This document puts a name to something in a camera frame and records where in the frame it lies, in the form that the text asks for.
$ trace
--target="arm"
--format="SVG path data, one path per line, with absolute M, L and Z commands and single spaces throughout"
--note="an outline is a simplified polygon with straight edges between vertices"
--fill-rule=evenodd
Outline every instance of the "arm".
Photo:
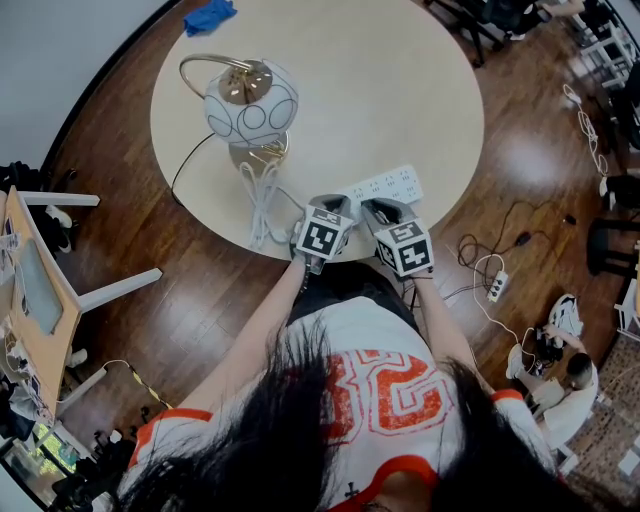
M 576 338 L 572 334 L 569 334 L 567 331 L 563 329 L 559 329 L 555 325 L 551 325 L 551 324 L 546 325 L 544 328 L 544 332 L 549 338 L 560 338 L 567 345 L 569 345 L 570 347 L 573 347 L 578 352 L 582 352 L 584 354 L 587 353 L 587 351 L 584 348 L 584 345 L 578 338 Z
M 583 12 L 584 2 L 583 0 L 569 0 L 567 3 L 560 5 L 549 5 L 543 3 L 541 4 L 541 7 L 554 18 L 569 17 Z
M 427 273 L 417 272 L 413 282 L 420 297 L 420 309 L 429 334 L 429 346 L 436 361 L 448 358 L 459 361 L 477 372 L 476 360 L 467 338 L 453 320 L 433 280 Z
M 222 362 L 180 404 L 180 407 L 216 410 L 263 367 L 269 343 L 286 321 L 298 296 L 305 265 L 294 259 L 240 331 Z

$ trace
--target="blue glove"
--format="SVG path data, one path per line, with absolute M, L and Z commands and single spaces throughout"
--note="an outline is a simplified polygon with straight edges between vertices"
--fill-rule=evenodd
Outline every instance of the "blue glove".
M 184 17 L 184 29 L 189 37 L 204 31 L 212 31 L 227 18 L 235 16 L 233 2 L 230 0 L 211 0 Z

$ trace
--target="white table top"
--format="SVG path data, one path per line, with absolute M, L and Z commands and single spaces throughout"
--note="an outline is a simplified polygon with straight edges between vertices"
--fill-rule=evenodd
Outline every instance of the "white table top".
M 211 132 L 202 100 L 180 78 L 192 53 L 264 57 L 293 76 L 300 93 L 289 129 L 281 184 L 301 202 L 396 167 L 416 169 L 424 198 L 413 208 L 430 227 L 460 199 L 482 149 L 480 90 L 458 44 L 410 0 L 235 0 L 238 14 L 210 35 L 181 35 L 160 70 L 151 104 L 151 135 L 171 184 L 193 147 Z M 222 66 L 190 63 L 201 89 Z M 186 164 L 175 186 L 204 225 L 247 247 L 251 202 L 228 147 L 212 138 Z M 272 205 L 275 224 L 300 216 L 288 200 Z M 356 229 L 339 260 L 371 256 Z M 263 254 L 289 259 L 270 239 Z

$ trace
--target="hand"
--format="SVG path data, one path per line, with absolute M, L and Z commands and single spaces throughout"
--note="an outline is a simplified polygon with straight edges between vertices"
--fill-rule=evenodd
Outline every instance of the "hand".
M 542 330 L 547 338 L 563 338 L 565 334 L 568 334 L 553 324 L 545 325 Z

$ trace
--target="extension cord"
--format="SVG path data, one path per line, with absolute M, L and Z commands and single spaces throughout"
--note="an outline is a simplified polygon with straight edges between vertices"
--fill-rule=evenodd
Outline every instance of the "extension cord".
M 496 277 L 493 279 L 493 283 L 491 283 L 491 287 L 487 292 L 487 299 L 491 302 L 498 302 L 500 295 L 502 295 L 502 291 L 507 286 L 507 280 L 509 276 L 504 270 L 499 270 L 496 274 Z
M 344 194 L 351 199 L 351 216 L 356 224 L 362 220 L 360 213 L 362 201 L 384 197 L 409 204 L 424 196 L 416 170 L 410 165 L 403 165 L 342 188 L 336 191 L 336 194 Z

